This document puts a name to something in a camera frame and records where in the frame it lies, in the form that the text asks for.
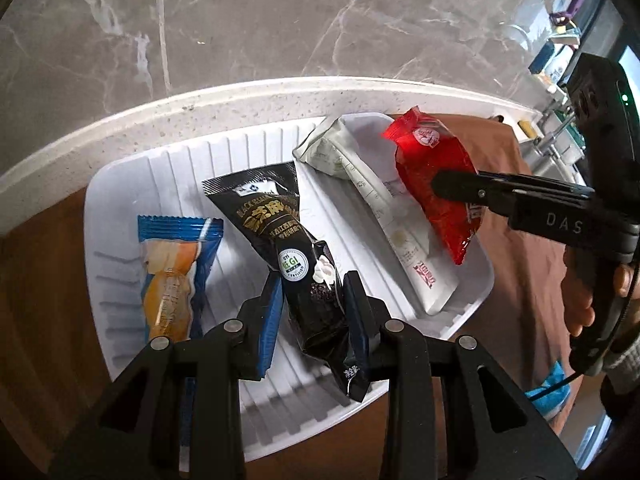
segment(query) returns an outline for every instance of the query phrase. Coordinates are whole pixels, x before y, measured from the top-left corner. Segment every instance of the hand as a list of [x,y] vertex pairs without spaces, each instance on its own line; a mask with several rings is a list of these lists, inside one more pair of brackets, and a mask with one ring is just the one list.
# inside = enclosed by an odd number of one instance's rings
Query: hand
[[[579,336],[582,327],[591,326],[595,320],[595,312],[591,307],[593,291],[578,278],[575,273],[575,252],[567,247],[564,250],[564,264],[566,274],[560,285],[562,301],[564,302],[564,323],[573,336]],[[616,269],[612,286],[619,296],[626,296],[631,285],[633,269],[626,265],[620,265]],[[635,333],[640,328],[640,280],[636,284],[628,314],[620,327],[620,336],[616,340],[625,338],[630,333]]]

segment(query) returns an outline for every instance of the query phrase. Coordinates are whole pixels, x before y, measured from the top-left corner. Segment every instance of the white snack package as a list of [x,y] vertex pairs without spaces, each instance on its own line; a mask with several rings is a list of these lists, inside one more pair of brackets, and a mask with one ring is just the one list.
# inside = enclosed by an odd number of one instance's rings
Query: white snack package
[[434,315],[456,290],[458,276],[420,204],[402,183],[395,152],[391,140],[356,139],[340,117],[329,116],[293,155],[322,173],[353,182],[376,216],[424,311]]

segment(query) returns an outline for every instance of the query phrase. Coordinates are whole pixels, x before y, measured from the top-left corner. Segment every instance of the blue cloth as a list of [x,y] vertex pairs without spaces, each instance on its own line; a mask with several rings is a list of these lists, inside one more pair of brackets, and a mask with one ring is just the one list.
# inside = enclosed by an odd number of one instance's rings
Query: blue cloth
[[[542,390],[546,390],[550,386],[558,384],[560,381],[564,380],[564,378],[565,375],[564,370],[562,370],[562,365],[560,364],[560,361],[556,361],[554,366],[551,368],[551,373],[542,383],[542,386],[525,392],[525,395],[527,397],[533,397],[535,394],[541,392]],[[542,416],[544,416],[545,418],[552,418],[560,410],[564,402],[569,397],[570,393],[571,386],[565,384],[562,388],[551,392],[541,399],[534,400],[533,405]]]

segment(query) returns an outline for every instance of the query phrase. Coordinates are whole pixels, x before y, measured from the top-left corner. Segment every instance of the blue snack package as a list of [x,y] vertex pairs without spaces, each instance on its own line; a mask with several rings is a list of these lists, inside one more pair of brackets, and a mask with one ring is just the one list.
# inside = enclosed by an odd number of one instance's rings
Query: blue snack package
[[200,317],[209,307],[205,284],[222,235],[223,221],[217,218],[138,216],[148,340],[202,337]]

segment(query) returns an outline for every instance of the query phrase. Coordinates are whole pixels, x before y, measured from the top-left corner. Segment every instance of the screw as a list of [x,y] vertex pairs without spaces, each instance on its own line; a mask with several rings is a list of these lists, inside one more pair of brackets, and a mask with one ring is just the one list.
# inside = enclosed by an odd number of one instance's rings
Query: screw
[[225,323],[227,332],[240,332],[242,330],[242,321],[239,319],[230,319]]
[[169,346],[169,338],[160,335],[151,340],[151,348],[154,350],[164,350]]
[[385,323],[385,328],[389,330],[389,332],[402,332],[404,323],[399,319],[390,319]]
[[458,339],[458,344],[465,350],[475,350],[478,346],[478,341],[476,341],[475,338],[469,335],[463,335],[460,339]]

